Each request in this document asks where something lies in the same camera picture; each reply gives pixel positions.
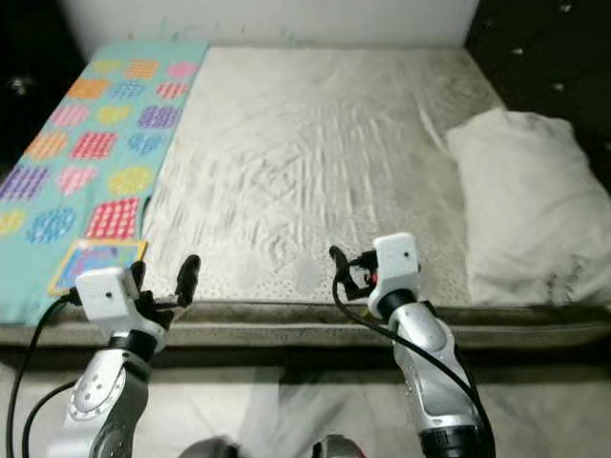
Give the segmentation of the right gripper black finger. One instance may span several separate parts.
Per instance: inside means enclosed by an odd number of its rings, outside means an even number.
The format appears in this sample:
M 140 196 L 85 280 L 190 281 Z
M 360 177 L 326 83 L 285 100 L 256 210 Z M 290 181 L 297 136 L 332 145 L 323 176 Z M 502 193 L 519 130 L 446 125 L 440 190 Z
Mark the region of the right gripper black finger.
M 355 283 L 352 277 L 352 271 L 350 271 L 349 267 L 349 258 L 346 257 L 342 249 L 336 247 L 336 245 L 331 245 L 331 247 L 328 248 L 328 255 L 332 258 L 333 263 L 335 263 L 335 278 L 344 286 L 346 298 L 348 298 L 348 300 L 353 300 Z

